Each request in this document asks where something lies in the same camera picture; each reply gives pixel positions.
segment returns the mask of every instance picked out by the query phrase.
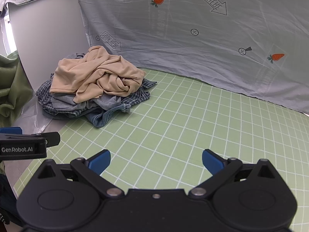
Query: beige sweatshirt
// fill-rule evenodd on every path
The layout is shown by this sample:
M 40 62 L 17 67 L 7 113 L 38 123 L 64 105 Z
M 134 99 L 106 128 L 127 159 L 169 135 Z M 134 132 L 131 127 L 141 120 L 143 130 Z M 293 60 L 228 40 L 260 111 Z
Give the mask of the beige sweatshirt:
M 75 93 L 75 103 L 107 94 L 126 97 L 141 86 L 145 72 L 103 46 L 93 46 L 82 59 L 62 59 L 50 93 Z

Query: plaid shirt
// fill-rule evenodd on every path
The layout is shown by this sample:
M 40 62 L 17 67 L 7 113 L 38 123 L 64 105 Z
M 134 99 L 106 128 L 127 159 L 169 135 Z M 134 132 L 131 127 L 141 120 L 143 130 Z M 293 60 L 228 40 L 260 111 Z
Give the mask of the plaid shirt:
M 62 112 L 57 112 L 57 110 L 53 107 L 52 105 L 52 95 L 50 94 L 49 90 L 52 85 L 53 81 L 53 73 L 50 75 L 50 80 L 44 82 L 40 88 L 36 92 L 36 96 L 38 97 L 38 102 L 42 106 L 42 109 L 49 113 L 50 115 L 57 115 L 58 113 L 63 113 L 65 116 L 69 118 L 73 118 L 76 116 L 79 116 L 84 110 L 79 109 L 79 110 L 73 110 L 73 111 L 62 111 Z M 154 86 L 157 82 L 155 81 L 150 81 L 147 79 L 143 79 L 143 82 L 140 86 L 140 88 L 130 94 L 127 97 L 124 97 L 121 101 L 123 104 L 130 104 L 131 106 L 139 104 L 147 99 L 150 98 L 150 93 L 148 91 L 144 91 L 144 89 L 149 89 L 150 87 Z

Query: printed fabric backdrop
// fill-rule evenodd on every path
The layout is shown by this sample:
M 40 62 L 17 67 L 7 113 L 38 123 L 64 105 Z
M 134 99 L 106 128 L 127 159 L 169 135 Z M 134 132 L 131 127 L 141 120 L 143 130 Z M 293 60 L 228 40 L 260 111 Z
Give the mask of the printed fabric backdrop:
M 309 0 L 79 0 L 89 45 L 309 113 Z

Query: green curtain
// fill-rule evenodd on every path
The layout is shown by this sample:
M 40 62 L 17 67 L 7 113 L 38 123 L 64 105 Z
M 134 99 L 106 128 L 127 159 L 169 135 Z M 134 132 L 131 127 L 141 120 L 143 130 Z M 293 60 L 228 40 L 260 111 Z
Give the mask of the green curtain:
M 0 127 L 12 126 L 32 94 L 18 52 L 0 55 Z

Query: orange carrot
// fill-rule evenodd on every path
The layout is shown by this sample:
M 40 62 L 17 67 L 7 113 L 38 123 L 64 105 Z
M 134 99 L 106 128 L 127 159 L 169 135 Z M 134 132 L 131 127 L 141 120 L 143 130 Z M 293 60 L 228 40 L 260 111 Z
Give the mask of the orange carrot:
M 151 1 L 150 4 L 158 7 L 158 5 L 162 4 L 163 2 L 164 2 L 164 0 L 153 0 L 153 1 Z
M 270 60 L 270 62 L 272 63 L 273 61 L 278 61 L 283 56 L 284 54 L 273 54 L 273 55 L 269 55 L 267 59 Z

